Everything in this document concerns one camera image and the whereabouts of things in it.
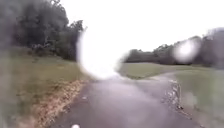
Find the field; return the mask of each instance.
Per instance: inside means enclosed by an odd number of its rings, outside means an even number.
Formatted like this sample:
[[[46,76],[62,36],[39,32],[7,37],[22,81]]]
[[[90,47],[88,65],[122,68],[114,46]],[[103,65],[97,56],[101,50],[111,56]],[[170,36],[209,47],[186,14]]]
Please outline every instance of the field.
[[[18,51],[0,54],[0,113],[3,115],[0,118],[12,121],[17,115],[36,114],[41,117],[38,121],[44,122],[47,116],[53,117],[57,114],[52,112],[44,115],[44,112],[55,109],[62,111],[63,105],[69,103],[68,99],[77,94],[73,92],[81,88],[77,81],[83,75],[74,62],[57,57],[34,57]],[[189,97],[191,100],[193,97],[195,103],[190,106],[189,111],[195,118],[206,126],[224,126],[223,71],[193,66],[128,63],[123,65],[120,72],[132,79],[164,74],[168,74],[168,78],[172,76],[170,79],[175,78],[181,85],[183,105],[187,106]]]

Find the road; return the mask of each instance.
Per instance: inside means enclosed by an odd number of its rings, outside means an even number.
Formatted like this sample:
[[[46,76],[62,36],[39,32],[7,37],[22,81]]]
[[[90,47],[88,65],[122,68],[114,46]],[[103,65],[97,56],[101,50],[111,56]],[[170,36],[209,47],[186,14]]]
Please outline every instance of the road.
[[[200,128],[177,109],[175,82],[111,79],[85,86],[49,128]]]

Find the sky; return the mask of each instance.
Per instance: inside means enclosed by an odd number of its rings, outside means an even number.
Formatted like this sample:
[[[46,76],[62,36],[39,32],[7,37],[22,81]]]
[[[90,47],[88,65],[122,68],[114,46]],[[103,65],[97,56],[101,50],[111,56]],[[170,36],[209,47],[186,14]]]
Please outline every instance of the sky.
[[[88,26],[79,43],[79,62],[84,72],[99,79],[115,76],[120,60],[127,57],[130,49],[152,51],[162,44],[224,27],[223,3],[223,0],[61,0],[70,22],[82,19]],[[184,51],[189,50],[181,48],[178,53]]]
[[[204,34],[224,23],[221,0],[61,0],[61,3],[70,22],[83,19],[88,27],[104,31],[103,35],[117,36],[124,47],[144,51]]]

